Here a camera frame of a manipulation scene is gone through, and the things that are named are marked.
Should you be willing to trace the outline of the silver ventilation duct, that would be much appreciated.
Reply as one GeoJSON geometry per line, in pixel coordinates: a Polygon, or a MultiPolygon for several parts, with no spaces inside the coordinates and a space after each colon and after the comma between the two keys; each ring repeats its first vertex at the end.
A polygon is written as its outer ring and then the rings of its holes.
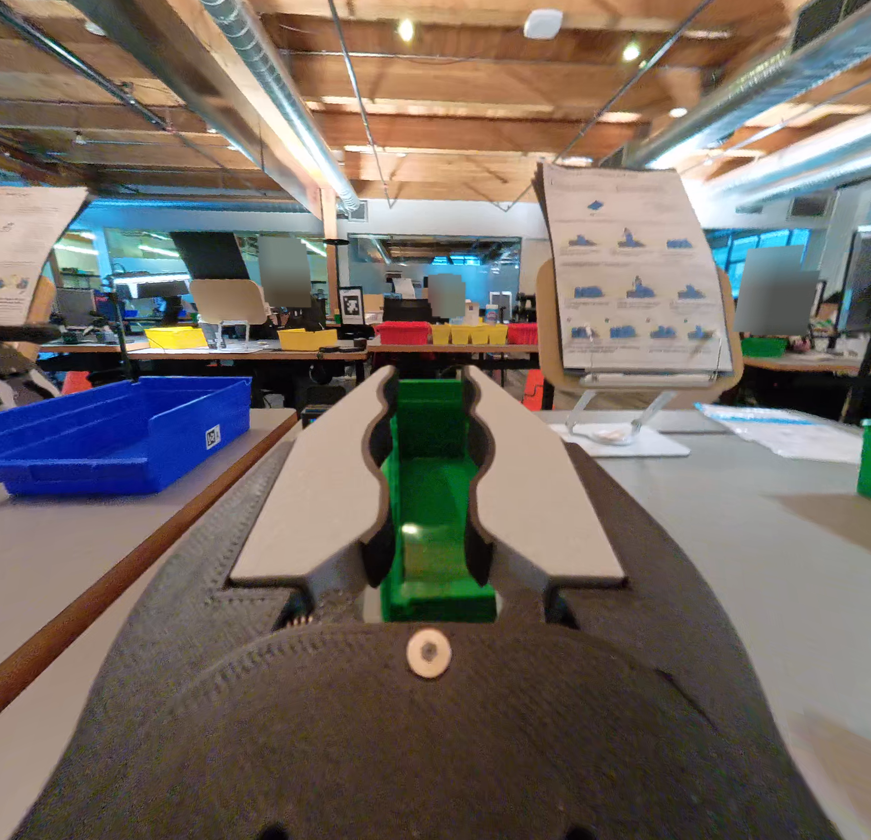
{"type": "Polygon", "coordinates": [[[337,201],[351,212],[361,201],[299,95],[277,49],[248,0],[199,0],[252,73],[337,201]]]}

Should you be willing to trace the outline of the grey desk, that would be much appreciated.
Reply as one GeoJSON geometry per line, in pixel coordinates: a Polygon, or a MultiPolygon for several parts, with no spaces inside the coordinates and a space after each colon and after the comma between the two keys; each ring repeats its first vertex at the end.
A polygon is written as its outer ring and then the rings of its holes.
{"type": "Polygon", "coordinates": [[[250,430],[157,494],[2,493],[2,708],[9,706],[298,422],[252,410],[250,430]]]}
{"type": "MultiPolygon", "coordinates": [[[[604,469],[700,570],[746,645],[778,727],[844,838],[869,838],[869,500],[857,467],[792,461],[725,433],[679,433],[691,456],[604,469]]],[[[50,617],[84,562],[33,550],[12,599],[50,617]]],[[[103,658],[169,551],[2,713],[2,838],[55,767],[103,658]]]]}

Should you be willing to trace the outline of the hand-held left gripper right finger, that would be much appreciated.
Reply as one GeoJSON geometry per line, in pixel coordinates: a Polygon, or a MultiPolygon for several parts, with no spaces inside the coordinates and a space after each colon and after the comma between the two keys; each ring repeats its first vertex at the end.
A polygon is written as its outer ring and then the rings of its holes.
{"type": "Polygon", "coordinates": [[[569,448],[481,369],[462,371],[470,481],[465,563],[498,616],[546,616],[563,589],[628,584],[569,448]]]}

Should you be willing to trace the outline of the instruction sheet on stand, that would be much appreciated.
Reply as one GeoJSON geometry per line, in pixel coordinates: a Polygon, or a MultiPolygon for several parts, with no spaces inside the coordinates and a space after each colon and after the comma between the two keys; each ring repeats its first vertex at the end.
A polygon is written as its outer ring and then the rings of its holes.
{"type": "MultiPolygon", "coordinates": [[[[532,180],[542,214],[540,176],[543,164],[538,164],[532,180]]],[[[543,221],[549,236],[544,214],[543,221]]],[[[732,373],[709,376],[574,375],[564,370],[559,352],[551,251],[551,260],[538,271],[536,284],[539,363],[546,380],[555,390],[577,396],[577,401],[563,422],[556,425],[556,431],[563,440],[580,445],[588,453],[599,457],[689,455],[684,445],[666,439],[664,431],[654,429],[651,422],[674,403],[689,407],[696,403],[711,403],[725,391],[734,388],[742,378],[744,360],[734,325],[734,300],[727,277],[719,268],[718,271],[725,300],[728,339],[734,358],[732,373]]]]}

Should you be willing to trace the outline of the printed instruction sheet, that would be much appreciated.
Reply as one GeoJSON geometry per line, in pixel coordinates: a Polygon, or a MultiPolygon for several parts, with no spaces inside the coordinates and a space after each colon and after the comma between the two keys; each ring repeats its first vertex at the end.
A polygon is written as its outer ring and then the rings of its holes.
{"type": "Polygon", "coordinates": [[[719,271],[674,170],[541,167],[568,374],[734,370],[719,271]]]}
{"type": "Polygon", "coordinates": [[[25,324],[43,266],[88,199],[86,187],[1,188],[1,325],[25,324]]]}

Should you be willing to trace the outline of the blue plastic bin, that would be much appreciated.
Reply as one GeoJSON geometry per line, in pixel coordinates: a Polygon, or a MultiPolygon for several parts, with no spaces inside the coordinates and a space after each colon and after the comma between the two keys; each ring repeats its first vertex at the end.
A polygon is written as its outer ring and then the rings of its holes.
{"type": "Polygon", "coordinates": [[[161,492],[250,429],[248,377],[143,377],[1,415],[1,480],[17,496],[161,492]]]}

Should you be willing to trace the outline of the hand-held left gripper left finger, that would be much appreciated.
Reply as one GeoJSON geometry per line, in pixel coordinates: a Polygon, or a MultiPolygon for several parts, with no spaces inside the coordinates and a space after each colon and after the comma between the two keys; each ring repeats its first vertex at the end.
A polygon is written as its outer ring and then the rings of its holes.
{"type": "Polygon", "coordinates": [[[289,585],[312,602],[382,584],[396,530],[382,465],[393,450],[396,368],[376,370],[294,441],[229,575],[289,585]]]}

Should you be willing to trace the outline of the black hanging panel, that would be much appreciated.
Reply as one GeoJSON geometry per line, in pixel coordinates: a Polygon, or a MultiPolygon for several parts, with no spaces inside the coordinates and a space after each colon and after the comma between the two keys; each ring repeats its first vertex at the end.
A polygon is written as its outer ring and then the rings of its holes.
{"type": "Polygon", "coordinates": [[[171,231],[192,280],[250,280],[237,238],[230,232],[171,231]]]}

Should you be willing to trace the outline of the yellow plastic bin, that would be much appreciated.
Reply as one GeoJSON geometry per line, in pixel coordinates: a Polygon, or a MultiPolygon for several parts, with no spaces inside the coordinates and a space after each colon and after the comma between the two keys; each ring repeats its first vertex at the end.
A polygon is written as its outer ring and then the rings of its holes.
{"type": "Polygon", "coordinates": [[[199,327],[152,327],[146,329],[146,337],[152,349],[167,351],[208,348],[206,336],[199,327]]]}
{"type": "Polygon", "coordinates": [[[317,353],[339,343],[338,329],[282,329],[278,332],[280,348],[285,352],[317,353]]]}

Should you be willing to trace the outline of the long wooden workbench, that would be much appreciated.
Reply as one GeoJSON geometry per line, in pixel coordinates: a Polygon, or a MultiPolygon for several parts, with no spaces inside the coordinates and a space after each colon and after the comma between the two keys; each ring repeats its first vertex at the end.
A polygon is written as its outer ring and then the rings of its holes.
{"type": "Polygon", "coordinates": [[[234,342],[222,349],[210,349],[209,347],[198,348],[161,348],[152,346],[146,338],[136,337],[126,345],[127,354],[134,359],[187,359],[187,360],[270,360],[285,359],[303,361],[318,359],[320,356],[329,360],[348,359],[350,361],[361,360],[367,355],[380,354],[423,354],[423,355],[505,355],[511,358],[520,358],[522,362],[528,361],[532,355],[538,355],[536,344],[466,344],[466,345],[409,345],[409,344],[383,344],[379,338],[367,342],[365,349],[355,349],[348,342],[344,342],[336,351],[292,351],[282,349],[277,342],[268,343],[239,343],[234,342]]]}

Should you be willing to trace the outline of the white paper with blue print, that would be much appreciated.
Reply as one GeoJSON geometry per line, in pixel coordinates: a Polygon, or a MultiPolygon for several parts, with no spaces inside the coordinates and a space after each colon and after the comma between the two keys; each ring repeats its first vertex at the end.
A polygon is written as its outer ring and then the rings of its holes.
{"type": "Polygon", "coordinates": [[[777,456],[838,464],[861,463],[861,435],[787,410],[696,403],[696,409],[728,432],[777,456]]]}

